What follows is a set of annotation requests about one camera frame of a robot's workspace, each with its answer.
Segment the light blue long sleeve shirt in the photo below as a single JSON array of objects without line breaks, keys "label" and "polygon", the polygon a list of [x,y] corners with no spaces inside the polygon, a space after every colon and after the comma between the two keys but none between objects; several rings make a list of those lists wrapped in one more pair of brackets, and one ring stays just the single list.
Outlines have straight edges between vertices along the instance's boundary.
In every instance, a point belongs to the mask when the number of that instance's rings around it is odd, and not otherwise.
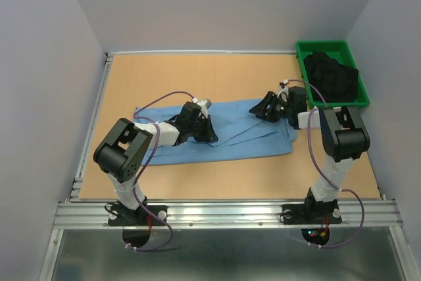
[{"label": "light blue long sleeve shirt", "polygon": [[285,155],[293,151],[297,131],[288,120],[272,123],[249,113],[256,99],[213,103],[208,110],[218,141],[198,143],[192,137],[178,146],[159,147],[152,165],[232,161]]}]

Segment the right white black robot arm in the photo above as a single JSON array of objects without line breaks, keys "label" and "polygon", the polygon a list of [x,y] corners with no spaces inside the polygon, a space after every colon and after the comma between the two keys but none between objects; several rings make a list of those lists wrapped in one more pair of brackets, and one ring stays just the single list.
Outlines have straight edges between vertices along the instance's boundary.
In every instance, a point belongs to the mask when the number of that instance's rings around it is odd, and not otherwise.
[{"label": "right white black robot arm", "polygon": [[341,223],[337,200],[341,185],[354,161],[370,147],[359,110],[355,106],[323,107],[310,112],[305,88],[281,84],[280,92],[269,91],[249,113],[273,123],[286,119],[296,130],[318,128],[321,133],[326,159],[322,168],[316,168],[319,178],[302,204],[282,205],[280,220],[292,225]]}]

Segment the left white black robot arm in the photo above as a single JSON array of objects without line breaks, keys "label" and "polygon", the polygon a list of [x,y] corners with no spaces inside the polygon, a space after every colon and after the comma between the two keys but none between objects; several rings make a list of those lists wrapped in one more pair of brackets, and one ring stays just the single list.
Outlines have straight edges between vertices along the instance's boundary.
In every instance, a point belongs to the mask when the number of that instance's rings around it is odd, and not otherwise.
[{"label": "left white black robot arm", "polygon": [[[144,118],[148,123],[117,120],[93,154],[93,160],[111,180],[118,194],[116,202],[105,205],[109,226],[151,224],[147,197],[139,177],[159,147],[179,146],[189,138],[198,143],[213,143],[218,137],[212,127],[208,99],[185,103],[179,114],[162,122]],[[147,152],[149,158],[144,161]]]}]

